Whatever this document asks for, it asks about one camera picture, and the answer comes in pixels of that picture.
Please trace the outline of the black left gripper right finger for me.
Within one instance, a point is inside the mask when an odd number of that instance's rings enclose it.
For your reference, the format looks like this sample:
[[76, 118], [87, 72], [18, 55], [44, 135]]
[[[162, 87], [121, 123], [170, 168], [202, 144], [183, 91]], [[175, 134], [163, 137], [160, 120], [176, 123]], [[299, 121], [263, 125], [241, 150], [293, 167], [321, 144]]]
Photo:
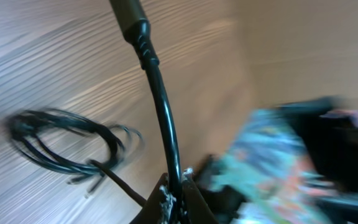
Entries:
[[208, 204], [192, 179], [193, 168], [189, 167], [182, 173], [184, 213], [191, 224], [218, 224]]

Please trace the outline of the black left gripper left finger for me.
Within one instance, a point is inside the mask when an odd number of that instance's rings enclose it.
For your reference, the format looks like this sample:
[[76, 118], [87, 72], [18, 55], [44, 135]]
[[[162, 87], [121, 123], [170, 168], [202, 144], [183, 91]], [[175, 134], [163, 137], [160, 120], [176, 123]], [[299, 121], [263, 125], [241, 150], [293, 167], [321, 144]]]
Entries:
[[168, 184], [168, 174], [163, 173], [152, 193], [146, 201], [146, 204], [142, 207], [140, 212], [130, 222], [130, 224], [157, 224], [162, 217], [161, 203], [165, 201], [165, 196], [160, 190], [161, 186], [166, 187]]

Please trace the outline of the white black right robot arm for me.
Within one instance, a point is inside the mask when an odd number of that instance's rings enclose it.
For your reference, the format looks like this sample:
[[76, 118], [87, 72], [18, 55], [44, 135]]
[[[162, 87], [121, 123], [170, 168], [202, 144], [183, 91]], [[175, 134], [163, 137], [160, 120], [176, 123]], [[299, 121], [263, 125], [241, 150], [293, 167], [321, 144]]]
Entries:
[[331, 97], [254, 110], [195, 180], [220, 223], [358, 223], [358, 110]]

